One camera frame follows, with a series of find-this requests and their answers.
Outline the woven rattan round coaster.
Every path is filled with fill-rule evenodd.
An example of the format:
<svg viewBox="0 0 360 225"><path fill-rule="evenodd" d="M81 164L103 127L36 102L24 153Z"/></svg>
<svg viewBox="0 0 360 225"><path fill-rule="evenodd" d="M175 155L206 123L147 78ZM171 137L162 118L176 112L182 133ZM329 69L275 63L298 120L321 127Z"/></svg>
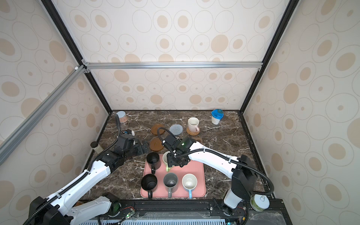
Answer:
<svg viewBox="0 0 360 225"><path fill-rule="evenodd" d="M191 136L197 136L200 133L200 128L195 127L195 131L191 131L189 127L187 128L187 133Z"/></svg>

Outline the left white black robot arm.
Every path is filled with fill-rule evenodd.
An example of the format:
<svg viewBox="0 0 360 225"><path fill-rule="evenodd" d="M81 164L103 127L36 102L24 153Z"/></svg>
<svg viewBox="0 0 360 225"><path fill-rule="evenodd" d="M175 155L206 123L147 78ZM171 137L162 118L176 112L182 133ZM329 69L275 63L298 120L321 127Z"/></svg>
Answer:
<svg viewBox="0 0 360 225"><path fill-rule="evenodd" d="M37 197L30 204L26 225L79 225L91 218L104 214L117 214L119 200L106 194L93 201L75 206L80 198L98 182L113 173L125 161L149 151L145 141L131 140L114 150L106 149L94 159L89 169L76 177L68 185L47 198Z"/></svg>

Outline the cork paw print coaster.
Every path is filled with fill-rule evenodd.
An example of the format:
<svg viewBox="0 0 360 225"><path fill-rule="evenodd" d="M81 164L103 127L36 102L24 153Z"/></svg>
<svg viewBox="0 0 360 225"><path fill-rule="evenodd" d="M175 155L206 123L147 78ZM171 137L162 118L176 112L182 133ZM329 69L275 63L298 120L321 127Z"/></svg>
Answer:
<svg viewBox="0 0 360 225"><path fill-rule="evenodd" d="M200 143L203 141L202 138L200 138L200 137L193 137L193 139Z"/></svg>

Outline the pink handled white mug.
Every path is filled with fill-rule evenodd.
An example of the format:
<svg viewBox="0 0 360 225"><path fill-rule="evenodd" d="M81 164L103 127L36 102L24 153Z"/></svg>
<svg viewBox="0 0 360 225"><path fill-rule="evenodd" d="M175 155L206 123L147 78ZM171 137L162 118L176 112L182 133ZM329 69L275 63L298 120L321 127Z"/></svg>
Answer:
<svg viewBox="0 0 360 225"><path fill-rule="evenodd" d="M190 132L199 132L200 128L199 128L199 119L196 117L191 117L188 119L187 121L187 128Z"/></svg>

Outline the green handled white mug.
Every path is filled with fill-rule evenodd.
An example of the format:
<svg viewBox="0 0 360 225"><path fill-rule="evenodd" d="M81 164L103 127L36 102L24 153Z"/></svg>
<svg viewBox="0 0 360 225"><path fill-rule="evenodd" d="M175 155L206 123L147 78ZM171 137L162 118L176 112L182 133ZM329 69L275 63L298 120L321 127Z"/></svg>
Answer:
<svg viewBox="0 0 360 225"><path fill-rule="evenodd" d="M163 162L164 162L164 164L166 165L166 171L167 171L167 172L170 172L170 170L171 170L171 168L170 168L169 165L168 165L168 160L167 160L167 155L168 155L169 153L170 153L169 151L165 152L165 153L163 154L163 157L162 157Z"/></svg>

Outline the light brown wooden coaster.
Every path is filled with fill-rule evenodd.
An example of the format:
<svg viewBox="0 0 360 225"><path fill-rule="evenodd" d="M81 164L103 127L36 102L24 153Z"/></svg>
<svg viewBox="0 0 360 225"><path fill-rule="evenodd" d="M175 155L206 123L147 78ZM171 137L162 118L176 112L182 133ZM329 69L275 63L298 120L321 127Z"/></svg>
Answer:
<svg viewBox="0 0 360 225"><path fill-rule="evenodd" d="M162 145L161 140L158 137L153 138L149 142L149 147L153 152L159 152L164 148L164 146Z"/></svg>

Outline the grey felt round coaster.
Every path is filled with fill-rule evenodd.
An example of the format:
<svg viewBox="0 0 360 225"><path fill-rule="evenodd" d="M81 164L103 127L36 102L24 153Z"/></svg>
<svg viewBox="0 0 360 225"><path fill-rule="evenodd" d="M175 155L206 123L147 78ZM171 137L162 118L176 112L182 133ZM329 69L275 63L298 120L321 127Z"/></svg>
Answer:
<svg viewBox="0 0 360 225"><path fill-rule="evenodd" d="M180 124L174 124L169 128L169 131L175 135L179 136L183 132L183 127Z"/></svg>

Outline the dark brown wooden coaster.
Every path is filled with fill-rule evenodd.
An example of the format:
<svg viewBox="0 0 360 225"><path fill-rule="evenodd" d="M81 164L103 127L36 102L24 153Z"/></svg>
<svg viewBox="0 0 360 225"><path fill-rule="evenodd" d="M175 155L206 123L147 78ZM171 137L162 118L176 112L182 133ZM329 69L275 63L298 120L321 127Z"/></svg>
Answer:
<svg viewBox="0 0 360 225"><path fill-rule="evenodd" d="M162 124L155 124L151 127L151 133L153 135L157 135L158 133L162 135L165 131L163 130L164 125Z"/></svg>

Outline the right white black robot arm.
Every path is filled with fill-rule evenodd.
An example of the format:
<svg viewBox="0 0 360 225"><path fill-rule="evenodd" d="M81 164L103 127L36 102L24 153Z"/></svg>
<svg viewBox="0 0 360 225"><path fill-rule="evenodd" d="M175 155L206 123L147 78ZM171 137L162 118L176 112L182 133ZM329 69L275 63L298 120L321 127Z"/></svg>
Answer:
<svg viewBox="0 0 360 225"><path fill-rule="evenodd" d="M240 202L249 202L258 212L268 209L268 195L274 191L271 180L262 172L252 168L246 162L246 156L234 157L212 150L194 139L178 141L162 141L162 145L170 151L167 156L169 166L184 167L190 161L197 161L212 167L231 179L231 187L224 197L223 204L229 209L236 209ZM258 177L266 180L269 190L254 191Z"/></svg>

